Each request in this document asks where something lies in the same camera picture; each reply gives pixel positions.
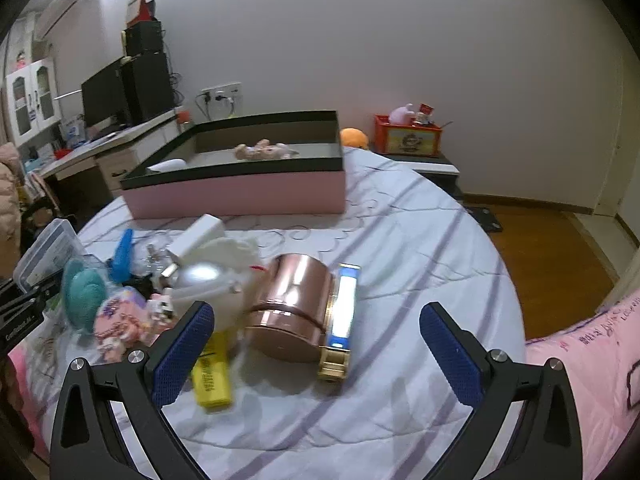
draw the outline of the white tablecloth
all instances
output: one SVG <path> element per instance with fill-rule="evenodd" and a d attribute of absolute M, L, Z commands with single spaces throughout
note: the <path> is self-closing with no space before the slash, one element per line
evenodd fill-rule
<path fill-rule="evenodd" d="M 231 362 L 234 404 L 206 412 L 187 385 L 163 412 L 212 479 L 421 479 L 469 413 L 456 401 L 418 331 L 420 308 L 439 301 L 487 349 L 524 360 L 520 305 L 489 238 L 429 180 L 363 150 L 347 148 L 347 207 L 334 216 L 225 218 L 228 235 L 255 237 L 268 260 L 307 253 L 335 269 L 362 266 L 348 378 L 338 395 L 317 366 L 243 349 Z M 171 238 L 194 219 L 133 221 L 119 198 L 80 233 L 89 253 L 113 255 L 124 229 L 137 243 Z M 91 338 L 63 322 L 30 337 L 31 390 L 50 438 L 57 394 L 76 356 L 96 362 Z M 122 408 L 116 416 L 140 472 L 155 478 Z M 482 470 L 495 466 L 513 413 Z"/>

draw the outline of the orange ball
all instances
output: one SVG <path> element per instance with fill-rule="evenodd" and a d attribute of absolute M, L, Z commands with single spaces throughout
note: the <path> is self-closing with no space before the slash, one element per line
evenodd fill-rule
<path fill-rule="evenodd" d="M 340 141 L 343 146 L 352 148 L 369 149 L 369 137 L 356 128 L 345 128 L 340 131 Z"/>

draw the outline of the silver bolt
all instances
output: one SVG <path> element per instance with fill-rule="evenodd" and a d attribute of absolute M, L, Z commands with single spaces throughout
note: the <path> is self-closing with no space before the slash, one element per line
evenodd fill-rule
<path fill-rule="evenodd" d="M 84 366 L 84 359 L 82 359 L 81 357 L 74 359 L 73 361 L 71 361 L 70 366 L 73 371 L 77 372 L 80 368 Z"/>
<path fill-rule="evenodd" d="M 129 354 L 129 357 L 128 357 L 129 362 L 133 364 L 139 363 L 144 358 L 145 358 L 145 353 L 142 350 L 134 350 Z"/>
<path fill-rule="evenodd" d="M 504 350 L 500 350 L 499 348 L 491 350 L 489 352 L 489 355 L 491 356 L 491 359 L 493 359 L 497 363 L 503 363 L 509 358 L 507 352 L 505 352 Z"/>
<path fill-rule="evenodd" d="M 564 368 L 562 361 L 560 359 L 556 359 L 555 357 L 549 359 L 549 366 L 551 366 L 553 370 L 556 370 L 558 372 Z"/>

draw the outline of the rose gold canister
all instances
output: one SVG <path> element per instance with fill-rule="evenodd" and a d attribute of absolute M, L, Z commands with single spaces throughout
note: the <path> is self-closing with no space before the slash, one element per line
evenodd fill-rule
<path fill-rule="evenodd" d="M 249 343 L 276 359 L 318 361 L 332 287 L 332 274 L 319 260 L 294 253 L 276 257 L 246 314 Z"/>

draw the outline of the blue rubber pad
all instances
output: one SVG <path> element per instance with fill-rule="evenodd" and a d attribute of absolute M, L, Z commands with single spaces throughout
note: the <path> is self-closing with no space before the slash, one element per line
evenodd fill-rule
<path fill-rule="evenodd" d="M 213 309 L 203 303 L 156 367 L 152 400 L 158 408 L 178 398 L 184 381 L 212 333 Z"/>
<path fill-rule="evenodd" d="M 477 408 L 484 395 L 480 370 L 446 323 L 428 304 L 420 313 L 420 334 L 459 402 Z"/>

